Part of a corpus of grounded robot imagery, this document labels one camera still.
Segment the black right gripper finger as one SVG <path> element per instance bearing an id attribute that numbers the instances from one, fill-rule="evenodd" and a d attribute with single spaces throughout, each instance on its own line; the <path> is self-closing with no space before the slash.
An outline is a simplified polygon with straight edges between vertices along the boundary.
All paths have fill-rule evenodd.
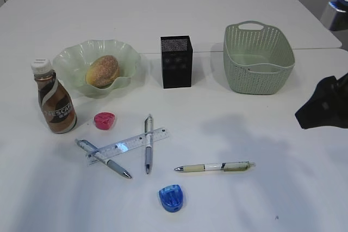
<path id="1" fill-rule="evenodd" d="M 347 74 L 318 82 L 311 98 L 295 113 L 303 129 L 332 126 L 347 128 Z"/>

